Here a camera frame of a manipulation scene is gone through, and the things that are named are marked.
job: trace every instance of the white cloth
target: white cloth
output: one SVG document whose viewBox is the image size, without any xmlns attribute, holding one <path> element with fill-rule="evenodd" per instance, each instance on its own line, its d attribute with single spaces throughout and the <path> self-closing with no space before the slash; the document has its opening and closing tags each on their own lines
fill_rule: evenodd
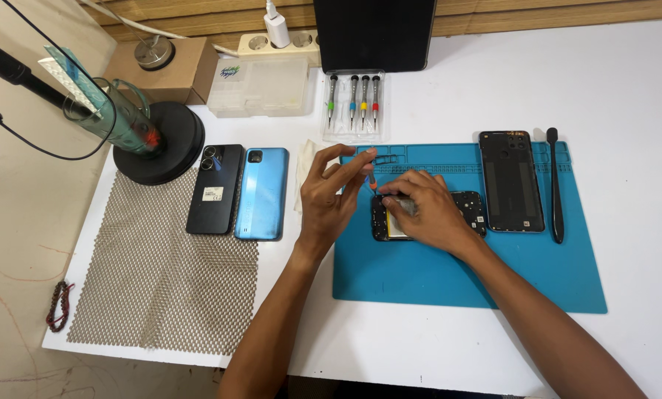
<svg viewBox="0 0 662 399">
<path fill-rule="evenodd" d="M 294 202 L 294 211 L 299 212 L 299 224 L 301 224 L 301 185 L 306 181 L 306 177 L 309 175 L 309 169 L 311 164 L 314 162 L 314 157 L 316 153 L 320 150 L 325 149 L 326 147 L 314 143 L 311 140 L 306 140 L 306 143 L 299 145 L 299 155 L 296 159 L 296 189 L 295 193 L 295 202 Z M 326 167 L 339 163 L 339 159 L 333 159 L 329 162 Z"/>
</svg>

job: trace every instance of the cardboard box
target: cardboard box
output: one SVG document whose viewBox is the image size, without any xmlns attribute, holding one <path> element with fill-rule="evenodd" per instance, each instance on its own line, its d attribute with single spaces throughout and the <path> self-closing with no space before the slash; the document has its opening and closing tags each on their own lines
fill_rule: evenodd
<svg viewBox="0 0 662 399">
<path fill-rule="evenodd" d="M 133 57 L 133 50 L 140 42 L 121 42 L 102 77 L 110 82 L 122 79 L 138 87 L 151 102 L 173 101 L 186 105 L 202 105 L 207 102 L 215 75 L 219 55 L 207 38 L 172 39 L 176 55 L 166 67 L 148 72 Z M 140 104 L 137 96 L 125 86 L 119 86 L 122 94 L 134 104 Z"/>
</svg>

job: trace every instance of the blue silicone repair mat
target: blue silicone repair mat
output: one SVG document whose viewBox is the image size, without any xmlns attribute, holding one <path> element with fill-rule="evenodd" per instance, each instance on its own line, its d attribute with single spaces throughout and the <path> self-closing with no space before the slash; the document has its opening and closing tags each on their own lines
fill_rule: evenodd
<svg viewBox="0 0 662 399">
<path fill-rule="evenodd" d="M 566 312 L 607 313 L 592 243 L 564 142 L 557 143 L 563 244 L 551 235 L 550 152 L 533 143 L 535 167 L 546 229 L 542 233 L 496 233 L 486 242 L 504 261 Z M 369 147 L 358 147 L 358 151 Z M 378 186 L 413 168 L 444 177 L 451 191 L 477 191 L 486 204 L 478 144 L 377 146 L 381 160 L 394 163 L 375 168 Z M 352 157 L 341 158 L 341 163 Z M 336 241 L 333 297 L 340 300 L 440 304 L 496 308 L 486 289 L 460 260 L 416 241 L 376 241 L 371 235 L 371 197 L 363 185 L 358 209 Z"/>
</svg>

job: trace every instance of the wooden blind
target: wooden blind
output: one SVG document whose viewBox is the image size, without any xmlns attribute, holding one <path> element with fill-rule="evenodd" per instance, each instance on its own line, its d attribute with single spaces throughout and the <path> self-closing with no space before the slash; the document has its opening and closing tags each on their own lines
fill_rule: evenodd
<svg viewBox="0 0 662 399">
<path fill-rule="evenodd" d="M 264 32 L 264 0 L 105 0 L 113 12 L 152 28 L 237 50 L 240 35 Z M 314 28 L 313 0 L 275 0 L 290 30 Z M 82 5 L 117 41 L 136 37 Z M 521 31 L 662 18 L 662 0 L 438 0 L 433 36 Z"/>
</svg>

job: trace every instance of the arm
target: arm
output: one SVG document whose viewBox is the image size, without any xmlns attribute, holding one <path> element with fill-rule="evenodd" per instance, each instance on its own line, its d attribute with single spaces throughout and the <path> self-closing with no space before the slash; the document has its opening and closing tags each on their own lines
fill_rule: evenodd
<svg viewBox="0 0 662 399">
<path fill-rule="evenodd" d="M 410 170 L 378 191 L 415 200 L 410 216 L 383 204 L 405 233 L 463 260 L 501 309 L 541 374 L 561 398 L 645 398 L 617 361 L 579 324 L 508 267 L 466 225 L 440 175 Z"/>
<path fill-rule="evenodd" d="M 299 240 L 230 360 L 218 390 L 220 399 L 273 398 L 282 385 L 316 270 L 355 212 L 358 191 L 377 150 L 364 151 L 343 166 L 326 169 L 326 164 L 354 153 L 354 148 L 337 144 L 316 154 L 301 187 Z M 343 186 L 343 194 L 336 195 Z"/>
</svg>

